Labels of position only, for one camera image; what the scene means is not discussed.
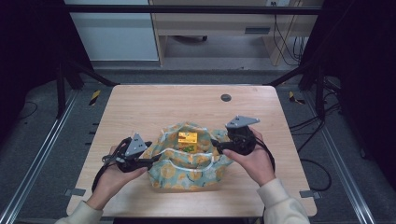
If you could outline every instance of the beige sleeve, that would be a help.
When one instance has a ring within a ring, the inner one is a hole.
[[[102,214],[103,211],[94,210],[81,201],[72,215],[59,219],[55,224],[97,224]]]
[[[303,206],[286,192],[279,179],[257,190],[265,205],[264,223],[309,223]]]

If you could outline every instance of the drawstring bag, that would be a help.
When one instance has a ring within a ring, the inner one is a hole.
[[[179,133],[197,133],[196,153],[179,150]],[[209,131],[184,122],[162,129],[162,134],[142,155],[150,159],[161,154],[148,171],[151,185],[159,189],[198,190],[220,182],[233,161],[220,155],[210,139],[229,141],[226,131]]]

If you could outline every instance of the black horizontal bar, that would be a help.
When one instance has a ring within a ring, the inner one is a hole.
[[[48,9],[66,9],[85,13],[196,13],[196,14],[272,14],[321,15],[337,13],[321,7],[232,7],[232,6],[143,6],[143,5],[45,5]]]

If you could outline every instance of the silver floor strip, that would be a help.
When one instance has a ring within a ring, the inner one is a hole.
[[[305,99],[307,100],[307,103],[312,113],[316,115],[317,112],[315,110],[315,103],[314,103],[315,101],[313,100],[313,97],[311,96],[311,94],[308,94],[306,92],[304,92],[304,96]],[[335,170],[340,176],[341,183],[344,186],[346,194],[350,202],[352,203],[352,206],[356,212],[356,215],[358,216],[360,223],[363,224],[375,223],[374,217],[369,207],[367,206],[366,201],[361,195],[361,191],[359,190],[359,187],[356,184],[352,174],[349,172],[349,169],[347,168],[344,160],[342,159],[336,144],[332,140],[332,136],[330,135],[326,125],[324,125],[323,128],[321,129],[321,133],[324,141],[328,146],[327,149],[330,158],[332,160],[332,163],[334,164]]]
[[[13,223],[17,218],[18,213],[20,212],[23,203],[25,202],[30,190],[32,189],[35,180],[37,179],[41,168],[43,167],[48,155],[50,154],[52,147],[59,136],[60,131],[62,130],[70,111],[73,108],[73,105],[77,99],[78,91],[71,91],[69,98],[67,99],[66,109],[64,114],[55,120],[49,134],[47,135],[46,140],[35,156],[35,160],[32,162],[28,172],[23,178],[20,186],[12,197],[6,209],[2,212],[0,216],[1,224]]]

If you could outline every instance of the yellow box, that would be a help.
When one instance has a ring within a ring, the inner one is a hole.
[[[178,133],[178,149],[188,153],[197,152],[198,133]]]

